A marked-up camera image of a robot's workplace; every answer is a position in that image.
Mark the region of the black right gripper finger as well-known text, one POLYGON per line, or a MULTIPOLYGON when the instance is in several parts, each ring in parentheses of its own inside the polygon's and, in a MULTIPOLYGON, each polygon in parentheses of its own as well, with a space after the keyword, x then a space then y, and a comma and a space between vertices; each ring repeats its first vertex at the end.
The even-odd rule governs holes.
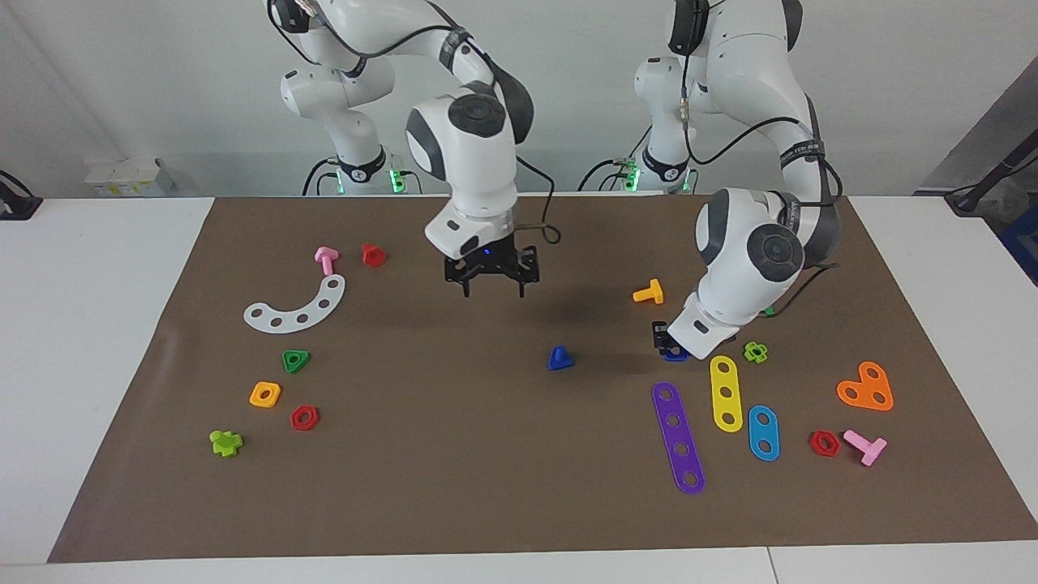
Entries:
POLYGON ((474 277, 470 267, 463 259, 444 257, 444 280, 461 287, 464 297, 470 297, 470 281, 474 277))
POLYGON ((540 260, 537 247, 516 249, 514 265, 509 267, 509 278, 518 285, 519 298, 525 297, 527 285, 540 281, 540 260))

